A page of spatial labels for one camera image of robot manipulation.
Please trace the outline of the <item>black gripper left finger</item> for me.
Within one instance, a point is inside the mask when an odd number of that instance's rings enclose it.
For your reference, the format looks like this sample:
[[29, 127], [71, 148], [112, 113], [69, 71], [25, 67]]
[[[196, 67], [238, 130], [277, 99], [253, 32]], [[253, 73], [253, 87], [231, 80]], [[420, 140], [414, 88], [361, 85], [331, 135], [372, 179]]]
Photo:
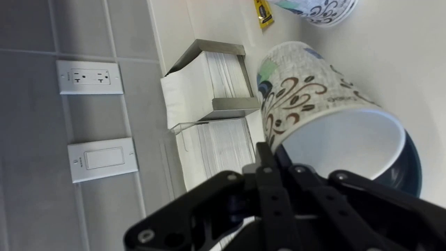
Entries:
[[295, 247], [294, 213], [278, 160], [266, 142], [256, 145], [252, 173], [224, 170], [132, 225], [124, 251], [278, 251]]

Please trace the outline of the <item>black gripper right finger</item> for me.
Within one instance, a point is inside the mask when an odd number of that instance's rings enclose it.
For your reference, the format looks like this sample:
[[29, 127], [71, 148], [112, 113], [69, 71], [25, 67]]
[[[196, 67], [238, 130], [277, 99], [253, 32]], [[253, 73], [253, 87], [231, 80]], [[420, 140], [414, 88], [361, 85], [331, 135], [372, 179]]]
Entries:
[[324, 222], [335, 248], [347, 251], [446, 251], [446, 209], [347, 170], [322, 179], [277, 152], [296, 211]]

